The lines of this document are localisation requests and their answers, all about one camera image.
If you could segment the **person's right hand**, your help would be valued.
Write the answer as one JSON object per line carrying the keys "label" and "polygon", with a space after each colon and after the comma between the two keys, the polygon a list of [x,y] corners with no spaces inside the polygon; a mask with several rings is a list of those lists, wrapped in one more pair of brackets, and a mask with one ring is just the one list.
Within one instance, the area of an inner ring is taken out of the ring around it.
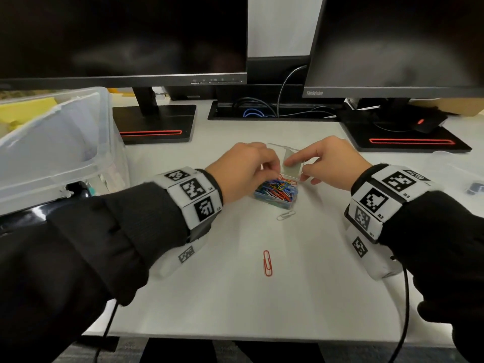
{"label": "person's right hand", "polygon": [[345,139],[334,135],[312,143],[290,156],[285,165],[297,163],[323,163],[323,176],[300,176],[300,181],[310,179],[312,185],[326,183],[334,188],[350,191],[363,172],[372,167]]}

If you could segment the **person's left hand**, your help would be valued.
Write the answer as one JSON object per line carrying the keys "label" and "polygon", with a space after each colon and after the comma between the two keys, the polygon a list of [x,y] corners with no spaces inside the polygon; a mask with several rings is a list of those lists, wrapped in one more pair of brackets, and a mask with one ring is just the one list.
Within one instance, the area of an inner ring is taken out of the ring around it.
{"label": "person's left hand", "polygon": [[205,170],[219,185],[225,205],[251,195],[262,184],[260,170],[281,171],[275,151],[261,142],[237,143]]}

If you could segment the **clear plastic box lid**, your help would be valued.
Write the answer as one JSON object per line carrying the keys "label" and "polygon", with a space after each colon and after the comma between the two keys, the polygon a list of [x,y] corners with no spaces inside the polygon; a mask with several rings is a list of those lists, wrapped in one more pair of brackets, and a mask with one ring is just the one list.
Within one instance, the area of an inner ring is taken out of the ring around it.
{"label": "clear plastic box lid", "polygon": [[267,148],[274,150],[280,160],[281,177],[293,182],[299,182],[300,175],[302,173],[302,168],[305,163],[304,162],[297,163],[292,166],[285,165],[285,161],[290,156],[297,153],[299,150],[291,148],[289,146],[281,146],[281,145],[276,145],[272,143],[268,143]]}

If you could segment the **person's right forearm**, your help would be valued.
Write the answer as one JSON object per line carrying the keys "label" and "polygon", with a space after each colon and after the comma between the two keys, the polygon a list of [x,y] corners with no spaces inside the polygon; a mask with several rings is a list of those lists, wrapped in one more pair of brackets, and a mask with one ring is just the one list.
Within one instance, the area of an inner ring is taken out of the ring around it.
{"label": "person's right forearm", "polygon": [[[351,195],[388,165],[363,172]],[[383,225],[378,244],[412,274],[422,295],[420,317],[451,325],[460,354],[469,363],[484,363],[484,218],[442,190],[429,191]]]}

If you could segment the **person's left forearm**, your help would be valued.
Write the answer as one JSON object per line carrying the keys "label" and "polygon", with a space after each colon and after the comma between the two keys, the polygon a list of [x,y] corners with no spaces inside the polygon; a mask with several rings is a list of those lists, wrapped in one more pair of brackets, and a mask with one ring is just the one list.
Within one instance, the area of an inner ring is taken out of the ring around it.
{"label": "person's left forearm", "polygon": [[205,235],[154,181],[94,196],[0,237],[0,363],[51,363],[167,251]]}

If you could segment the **white marker wristband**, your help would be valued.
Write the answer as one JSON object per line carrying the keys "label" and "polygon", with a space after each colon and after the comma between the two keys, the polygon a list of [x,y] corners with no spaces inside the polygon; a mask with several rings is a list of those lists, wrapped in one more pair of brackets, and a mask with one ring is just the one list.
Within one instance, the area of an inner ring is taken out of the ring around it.
{"label": "white marker wristband", "polygon": [[364,180],[344,213],[350,223],[371,243],[378,244],[383,225],[403,205],[429,191],[443,187],[405,166],[388,165]]}
{"label": "white marker wristband", "polygon": [[180,208],[190,230],[216,216],[223,209],[218,190],[202,172],[188,166],[153,177]]}

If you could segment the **black monitor stand red stripe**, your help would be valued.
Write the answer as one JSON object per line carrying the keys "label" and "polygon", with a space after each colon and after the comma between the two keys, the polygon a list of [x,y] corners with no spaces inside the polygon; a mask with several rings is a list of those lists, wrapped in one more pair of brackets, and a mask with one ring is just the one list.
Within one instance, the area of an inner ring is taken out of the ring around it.
{"label": "black monitor stand red stripe", "polygon": [[190,142],[197,111],[195,104],[160,106],[152,87],[135,87],[133,91],[138,106],[112,108],[125,145]]}
{"label": "black monitor stand red stripe", "polygon": [[469,153],[471,146],[443,127],[429,134],[409,127],[410,98],[362,98],[345,101],[336,111],[350,142],[359,152]]}

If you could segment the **black computer mouse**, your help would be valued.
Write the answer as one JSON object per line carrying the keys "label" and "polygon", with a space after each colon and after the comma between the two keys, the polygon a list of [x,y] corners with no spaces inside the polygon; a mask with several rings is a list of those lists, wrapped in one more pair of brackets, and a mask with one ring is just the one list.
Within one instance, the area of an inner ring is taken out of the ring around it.
{"label": "black computer mouse", "polygon": [[429,134],[438,128],[447,118],[448,114],[433,107],[410,106],[409,127],[422,134]]}

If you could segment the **brown cardboard box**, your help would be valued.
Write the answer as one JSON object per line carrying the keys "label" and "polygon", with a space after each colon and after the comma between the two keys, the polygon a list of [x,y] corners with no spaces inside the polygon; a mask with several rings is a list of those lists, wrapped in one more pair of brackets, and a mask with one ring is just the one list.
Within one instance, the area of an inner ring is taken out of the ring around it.
{"label": "brown cardboard box", "polygon": [[484,98],[411,99],[409,104],[436,107],[443,112],[464,117],[473,117],[484,112]]}

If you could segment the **black computer monitor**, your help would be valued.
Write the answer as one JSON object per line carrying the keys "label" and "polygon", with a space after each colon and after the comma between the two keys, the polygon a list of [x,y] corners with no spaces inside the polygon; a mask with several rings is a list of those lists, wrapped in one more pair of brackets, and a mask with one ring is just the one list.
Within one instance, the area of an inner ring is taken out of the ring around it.
{"label": "black computer monitor", "polygon": [[323,0],[305,98],[484,98],[484,0]]}
{"label": "black computer monitor", "polygon": [[0,0],[0,90],[247,83],[248,0]]}

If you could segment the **clear plastic storage bin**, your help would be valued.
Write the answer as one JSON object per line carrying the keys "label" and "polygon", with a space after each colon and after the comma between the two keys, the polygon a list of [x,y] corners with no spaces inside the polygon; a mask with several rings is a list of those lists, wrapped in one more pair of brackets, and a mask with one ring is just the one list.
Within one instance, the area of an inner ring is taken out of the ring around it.
{"label": "clear plastic storage bin", "polygon": [[104,87],[0,101],[54,98],[57,106],[9,132],[0,127],[0,215],[73,196],[69,185],[105,195],[131,186],[128,159]]}

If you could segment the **yellow paper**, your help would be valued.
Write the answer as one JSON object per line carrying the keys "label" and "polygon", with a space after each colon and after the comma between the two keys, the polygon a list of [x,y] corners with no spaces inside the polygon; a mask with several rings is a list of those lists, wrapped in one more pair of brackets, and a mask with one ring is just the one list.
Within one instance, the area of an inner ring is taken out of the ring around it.
{"label": "yellow paper", "polygon": [[0,127],[11,132],[56,106],[52,97],[0,104]]}

